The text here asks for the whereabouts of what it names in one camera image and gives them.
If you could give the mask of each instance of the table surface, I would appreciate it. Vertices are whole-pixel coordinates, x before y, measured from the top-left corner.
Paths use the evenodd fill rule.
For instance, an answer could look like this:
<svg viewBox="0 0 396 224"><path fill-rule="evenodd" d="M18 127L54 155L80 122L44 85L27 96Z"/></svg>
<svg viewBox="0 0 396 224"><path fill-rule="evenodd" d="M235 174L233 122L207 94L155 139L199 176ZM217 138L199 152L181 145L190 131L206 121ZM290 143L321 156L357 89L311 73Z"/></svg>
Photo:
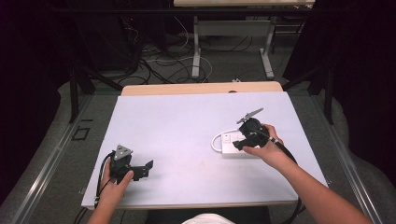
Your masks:
<svg viewBox="0 0 396 224"><path fill-rule="evenodd" d="M287 180L262 160L225 159L210 146L214 136L239 128L236 121L260 107L255 118L275 125L299 165L327 186L290 98L279 87L276 82L143 87L151 95L143 95L141 86L125 88L81 205L93 209L100 165L118 144L134 151L132 165L154 160L149 177L125 191L120 209L295 203ZM198 89L203 93L192 93ZM219 140L215 145L220 147Z"/></svg>
<svg viewBox="0 0 396 224"><path fill-rule="evenodd" d="M176 7L259 7L313 5L315 0L175 0Z"/></svg>

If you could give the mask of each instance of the white electrical outlet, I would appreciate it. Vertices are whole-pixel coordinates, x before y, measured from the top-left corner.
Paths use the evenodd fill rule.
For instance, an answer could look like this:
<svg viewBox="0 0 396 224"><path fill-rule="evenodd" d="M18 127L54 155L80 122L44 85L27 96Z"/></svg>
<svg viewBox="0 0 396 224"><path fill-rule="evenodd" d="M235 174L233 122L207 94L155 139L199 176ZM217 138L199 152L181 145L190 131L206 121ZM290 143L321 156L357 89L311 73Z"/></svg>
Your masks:
<svg viewBox="0 0 396 224"><path fill-rule="evenodd" d="M242 141L246 139L241 133L223 133L221 135L221 153L223 158L235 158L235 159L258 159L259 157L247 154L244 150L238 150L233 145L234 141Z"/></svg>

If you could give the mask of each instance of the person's left hand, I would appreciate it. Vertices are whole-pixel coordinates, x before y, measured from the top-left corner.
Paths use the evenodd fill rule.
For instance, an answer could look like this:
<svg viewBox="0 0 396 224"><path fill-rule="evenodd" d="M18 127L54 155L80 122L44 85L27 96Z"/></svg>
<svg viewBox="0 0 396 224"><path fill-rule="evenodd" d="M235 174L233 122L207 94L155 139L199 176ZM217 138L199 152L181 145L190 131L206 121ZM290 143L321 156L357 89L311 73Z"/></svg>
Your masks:
<svg viewBox="0 0 396 224"><path fill-rule="evenodd" d="M107 209L116 209L117 205L120 203L126 187L131 182L134 177L134 172L129 171L122 181L117 184L116 179L111 179L110 177L110 163L111 159L106 162L104 174L101 181L101 190L99 206L106 206Z"/></svg>

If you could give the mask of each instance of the metal part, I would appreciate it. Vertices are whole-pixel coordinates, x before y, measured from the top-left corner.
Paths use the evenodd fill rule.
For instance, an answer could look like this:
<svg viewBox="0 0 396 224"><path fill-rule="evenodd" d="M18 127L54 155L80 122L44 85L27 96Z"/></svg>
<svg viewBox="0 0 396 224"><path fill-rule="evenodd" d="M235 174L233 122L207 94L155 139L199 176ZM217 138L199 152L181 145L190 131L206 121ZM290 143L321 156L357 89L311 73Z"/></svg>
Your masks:
<svg viewBox="0 0 396 224"><path fill-rule="evenodd" d="M117 148L117 151L123 152L126 147ZM144 166L131 166L131 153L130 150L126 150L125 153L121 154L122 157L115 160L116 155L111 157L111 167L110 167L110 175L117 179L117 184L119 184L125 175L129 171L134 171L134 181L138 181L140 178L148 177L149 170L152 168L154 161L149 161Z"/></svg>
<svg viewBox="0 0 396 224"><path fill-rule="evenodd" d="M265 38L264 49L260 49L260 55L262 56L262 65L264 66L265 75L268 79L273 80L275 78L270 59L268 58L268 52L271 48L273 36L276 26L276 17L271 18L270 25L267 30L267 37Z"/></svg>
<svg viewBox="0 0 396 224"><path fill-rule="evenodd" d="M198 36L198 18L194 17L194 59L192 62L192 78L199 77L199 64L201 61L201 49L199 48L199 36Z"/></svg>
<svg viewBox="0 0 396 224"><path fill-rule="evenodd" d="M86 190L86 188L81 188L79 189L78 193L84 195Z"/></svg>
<svg viewBox="0 0 396 224"><path fill-rule="evenodd" d="M257 115L258 113L260 113L260 112L262 112L262 111L263 111L263 108L260 108L260 109L258 109L258 110L253 111L253 112L247 113L242 119L238 120L238 121L236 122L236 124L245 122L245 121L247 121L248 119L250 119L251 117Z"/></svg>
<svg viewBox="0 0 396 224"><path fill-rule="evenodd" d="M133 153L133 151L127 147L123 147L122 145L117 146L116 155L114 155L114 160L118 161L126 156L129 156Z"/></svg>

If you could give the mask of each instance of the floor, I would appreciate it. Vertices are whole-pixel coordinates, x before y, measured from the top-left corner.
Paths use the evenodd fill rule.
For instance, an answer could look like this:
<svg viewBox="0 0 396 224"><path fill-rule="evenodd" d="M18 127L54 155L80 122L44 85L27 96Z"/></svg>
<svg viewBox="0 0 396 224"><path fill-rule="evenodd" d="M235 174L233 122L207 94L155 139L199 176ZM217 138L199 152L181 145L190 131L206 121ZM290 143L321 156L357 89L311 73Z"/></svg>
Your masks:
<svg viewBox="0 0 396 224"><path fill-rule="evenodd" d="M175 52L172 57L156 54L154 47L147 47L144 49L144 58L153 70L158 71L167 80L193 82L194 80L189 79L191 48L185 45L185 38L174 36L172 38L177 40L177 44L170 48L170 51ZM270 54L270 61L276 75L275 81L281 84L287 82L282 78L282 73L297 39L297 35L278 36L276 50ZM202 41L202 57L205 59L201 60L202 76L206 76L209 82L230 82L236 79L240 81L268 80L264 75L258 51L258 48L262 46L262 41L262 38L249 36L208 36L204 38ZM105 73L105 76L119 81L121 85L135 85L146 79L148 79L149 84L163 83L163 80L158 77L149 77L148 70L143 67L138 68L131 77L114 71ZM120 94L99 81L94 81L94 84L97 88L94 95L84 96L81 94L79 96L82 113L77 121L72 124L68 123L71 112L68 83L59 89L62 101L56 119L49 128L47 136L26 172L2 204L0 208L2 222L68 223L78 216L84 186L91 176L90 172L92 170L90 170L90 167L96 160L95 151L97 152L97 148L101 145L103 135L106 133L106 124L111 118L112 108L114 108L117 96ZM342 114L342 107L336 101L333 104L334 126L331 128L326 124L318 126L318 122L323 122L322 116L318 112L322 97L311 98L307 95L307 84L309 83L297 85L289 93L299 116L301 116L304 129L306 128L305 131L310 144L313 148L319 148L325 144L324 142L330 141L330 144L327 145L332 146L334 139L320 137L317 132L320 128L324 133L335 133L338 144L341 147L347 146L347 121ZM87 142L72 140L79 127L90 128ZM316 155L321 168L324 173L326 172L326 176L331 176L331 188L337 190L356 206L361 206L361 201L356 198L356 190L366 190L366 188L352 188L354 183L346 175L350 167L347 166L344 169L340 167L339 164L342 159L338 158L339 153L337 154L335 149L329 149L327 153L318 151ZM370 164L354 158L353 155L352 160L355 162L354 164L359 165L360 174L364 173L364 177L361 179L367 186L370 186L369 190L375 198L386 201L386 197L394 195L394 188L389 186L386 178L379 171L372 168ZM47 182L41 182L42 188L32 188L37 183L40 184L38 180L42 179L47 179ZM380 187L371 188L374 179L375 183L379 179L383 184L378 184ZM396 218L393 219L394 215L387 211L390 206L396 207L392 203L381 202L375 204L375 208L378 208L378 213L381 214L383 219L383 221L379 220L376 223L391 223L392 220L396 220ZM272 222L277 223L288 217L292 208L292 206L270 207ZM121 223L122 221L144 223L146 215L147 211L128 211L126 213L118 211L114 215L112 223ZM85 222L89 216L90 211L85 214L82 222ZM295 220L295 223L314 223L314 221L307 212L304 212Z"/></svg>

